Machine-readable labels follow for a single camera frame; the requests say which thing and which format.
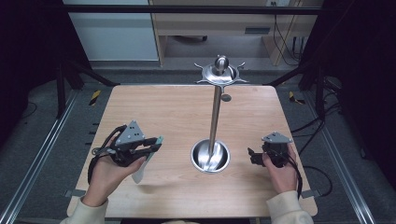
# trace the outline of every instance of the white panel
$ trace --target white panel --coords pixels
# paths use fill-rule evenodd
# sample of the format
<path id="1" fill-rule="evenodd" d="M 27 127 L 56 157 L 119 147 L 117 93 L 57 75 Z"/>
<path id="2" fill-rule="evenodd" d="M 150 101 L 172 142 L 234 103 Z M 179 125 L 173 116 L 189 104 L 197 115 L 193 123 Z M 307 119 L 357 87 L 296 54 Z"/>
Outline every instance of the white panel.
<path id="1" fill-rule="evenodd" d="M 65 4 L 148 5 L 147 0 L 64 0 Z M 69 13 L 90 61 L 158 61 L 148 13 Z"/>

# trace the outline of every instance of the hazard tape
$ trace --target hazard tape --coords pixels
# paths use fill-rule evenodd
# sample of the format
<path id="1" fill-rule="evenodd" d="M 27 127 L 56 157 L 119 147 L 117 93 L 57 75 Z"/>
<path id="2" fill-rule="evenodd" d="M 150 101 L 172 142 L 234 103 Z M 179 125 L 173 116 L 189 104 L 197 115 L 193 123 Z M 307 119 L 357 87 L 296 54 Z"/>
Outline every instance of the hazard tape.
<path id="1" fill-rule="evenodd" d="M 90 100 L 90 105 L 95 105 L 96 104 L 96 100 L 98 99 L 100 94 L 100 91 L 95 91 L 92 95 L 92 98 Z"/>
<path id="2" fill-rule="evenodd" d="M 294 93 L 292 91 L 289 91 L 289 100 L 291 102 L 295 102 L 300 105 L 305 105 L 305 100 L 296 100 L 296 98 L 294 98 Z"/>

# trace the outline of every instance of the person's left hand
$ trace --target person's left hand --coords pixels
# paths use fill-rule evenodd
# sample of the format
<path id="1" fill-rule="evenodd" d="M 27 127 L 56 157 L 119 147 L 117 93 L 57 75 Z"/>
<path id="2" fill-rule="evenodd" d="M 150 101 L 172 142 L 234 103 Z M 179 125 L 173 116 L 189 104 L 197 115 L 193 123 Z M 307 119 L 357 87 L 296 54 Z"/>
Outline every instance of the person's left hand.
<path id="1" fill-rule="evenodd" d="M 93 168 L 91 184 L 82 202 L 90 207 L 102 205 L 122 180 L 138 171 L 145 160 L 146 157 L 142 157 L 128 167 L 120 167 L 109 156 L 100 158 Z"/>

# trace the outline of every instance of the stand base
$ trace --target stand base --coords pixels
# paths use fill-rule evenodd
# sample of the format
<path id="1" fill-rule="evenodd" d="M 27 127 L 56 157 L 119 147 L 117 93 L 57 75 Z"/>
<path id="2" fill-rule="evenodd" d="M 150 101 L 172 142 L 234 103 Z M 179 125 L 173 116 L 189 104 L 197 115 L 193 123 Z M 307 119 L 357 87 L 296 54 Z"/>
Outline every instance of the stand base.
<path id="1" fill-rule="evenodd" d="M 191 162 L 203 173 L 218 173 L 224 170 L 230 162 L 230 151 L 224 143 L 216 140 L 213 154 L 209 157 L 209 139 L 203 139 L 192 147 Z"/>

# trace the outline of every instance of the person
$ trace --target person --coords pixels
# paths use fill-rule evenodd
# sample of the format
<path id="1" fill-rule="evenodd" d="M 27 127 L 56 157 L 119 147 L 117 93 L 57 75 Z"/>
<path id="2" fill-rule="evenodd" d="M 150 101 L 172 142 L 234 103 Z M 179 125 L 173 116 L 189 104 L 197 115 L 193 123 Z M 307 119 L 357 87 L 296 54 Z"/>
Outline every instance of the person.
<path id="1" fill-rule="evenodd" d="M 291 158 L 295 160 L 294 150 L 290 144 L 288 147 Z M 93 169 L 91 184 L 85 196 L 78 200 L 73 215 L 64 219 L 61 224 L 104 224 L 108 205 L 107 197 L 124 178 L 138 171 L 145 159 L 145 157 L 140 158 L 128 167 L 119 167 L 108 156 L 100 158 Z M 267 201 L 272 223 L 313 223 L 312 217 L 302 209 L 298 202 L 297 174 L 294 168 L 289 164 L 282 168 L 275 167 L 265 153 L 262 154 L 262 161 L 278 193 Z M 166 224 L 174 223 L 189 224 L 190 222 L 181 220 L 166 222 Z"/>

